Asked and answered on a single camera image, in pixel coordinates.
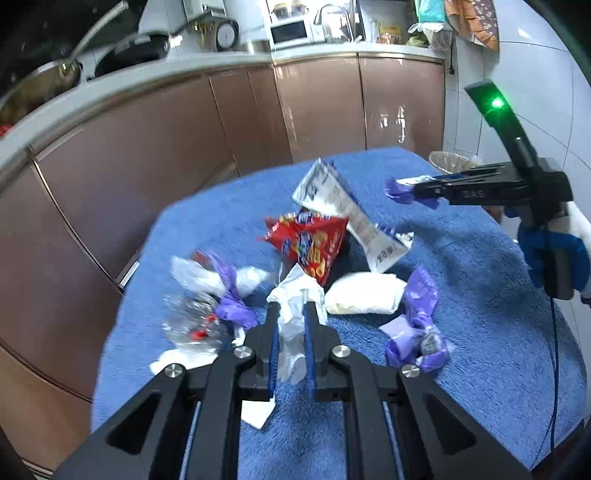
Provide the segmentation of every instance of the kitchen cabinet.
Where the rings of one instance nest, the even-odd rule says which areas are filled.
[[[55,470],[90,435],[89,401],[51,385],[1,347],[0,385],[2,429],[37,469]]]
[[[443,66],[360,58],[367,148],[402,147],[428,158],[443,142]]]
[[[79,248],[30,166],[0,193],[0,225],[2,346],[48,380],[92,398],[119,290]]]
[[[162,209],[231,154],[209,78],[198,77],[103,112],[37,158],[65,217],[117,278]]]
[[[271,164],[287,165],[292,163],[290,142],[287,138],[283,111],[275,85],[272,68],[249,70],[252,91],[255,95],[264,144],[267,147]]]
[[[365,149],[357,58],[275,68],[294,162]]]
[[[210,77],[226,139],[240,175],[271,166],[259,112],[246,70]]]

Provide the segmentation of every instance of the white plastic bag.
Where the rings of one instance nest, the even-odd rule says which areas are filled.
[[[204,268],[199,262],[187,258],[172,257],[171,273],[183,288],[194,293],[209,293],[223,297],[226,287],[217,272]],[[244,267],[236,271],[236,288],[242,297],[248,297],[264,282],[270,273],[256,267]]]
[[[324,297],[326,311],[333,315],[358,313],[393,314],[406,282],[390,273],[356,272],[339,278]]]
[[[277,326],[279,330],[279,359],[277,376],[286,382],[296,384],[306,376],[306,357],[304,355],[304,304],[316,303],[318,321],[326,325],[324,290],[315,278],[307,275],[299,264],[291,269],[285,279],[267,297],[280,305]]]

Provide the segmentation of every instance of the blue table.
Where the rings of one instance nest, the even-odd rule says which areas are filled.
[[[553,341],[548,298],[527,276],[519,247],[480,207],[432,211],[388,199],[384,180],[436,173],[422,158],[398,148],[370,150],[330,158],[375,222],[415,232],[411,252],[393,272],[407,278],[419,264],[440,287],[436,325],[457,350],[437,382],[528,468],[549,448],[553,406]],[[98,428],[150,378],[148,365],[172,348],[159,325],[167,311],[163,296],[178,290],[170,258],[195,249],[214,251],[238,267],[273,270],[273,247],[257,241],[263,218],[294,211],[291,193],[310,163],[273,168],[186,198],[166,209],[145,244],[141,266],[119,308],[105,343],[92,411]],[[340,273],[367,270],[353,243]],[[264,321],[263,285],[248,303]],[[333,316],[343,343],[372,361],[384,363],[385,335],[378,315]],[[580,421],[586,397],[582,355],[558,310],[560,401],[557,438]],[[257,431],[243,423],[239,478],[343,479],[344,437],[341,407],[313,403],[306,383],[279,385],[277,406]]]

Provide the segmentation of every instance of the purple plastic bag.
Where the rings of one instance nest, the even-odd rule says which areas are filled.
[[[245,330],[258,325],[255,311],[247,307],[238,294],[236,270],[216,254],[209,254],[209,258],[213,268],[220,275],[222,283],[227,288],[226,294],[220,299],[220,303],[216,307],[216,315],[221,319],[243,327]]]
[[[410,275],[402,300],[406,315],[380,327],[390,336],[386,342],[388,364],[396,368],[414,364],[424,372],[442,367],[454,346],[433,323],[439,290],[422,266]]]
[[[437,199],[415,199],[413,195],[414,186],[417,183],[432,180],[433,177],[429,175],[421,175],[413,179],[389,179],[386,180],[385,193],[386,196],[394,200],[396,203],[402,205],[410,205],[412,202],[420,202],[426,205],[431,210],[436,210],[439,206],[439,200]]]
[[[439,301],[439,289],[422,265],[411,273],[402,300],[413,326],[425,329],[433,325],[431,315]]]

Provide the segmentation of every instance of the crumpled paper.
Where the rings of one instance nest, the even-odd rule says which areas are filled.
[[[321,325],[326,325],[324,290],[316,279],[307,275],[296,264],[269,294],[267,301],[276,301],[280,305],[277,320],[280,339],[277,377],[282,382],[290,380],[295,385],[306,376],[304,305],[307,301],[315,302],[318,321]]]
[[[246,337],[244,329],[240,327],[234,328],[234,336],[236,338],[232,341],[232,345],[234,347],[241,346]],[[166,350],[160,355],[158,360],[151,363],[150,371],[154,375],[157,375],[170,364],[181,364],[187,370],[190,370],[192,368],[210,365],[216,358],[217,353],[195,352],[175,348],[173,350]],[[249,425],[260,430],[273,412],[273,409],[275,409],[275,397],[268,402],[243,400],[241,418]]]

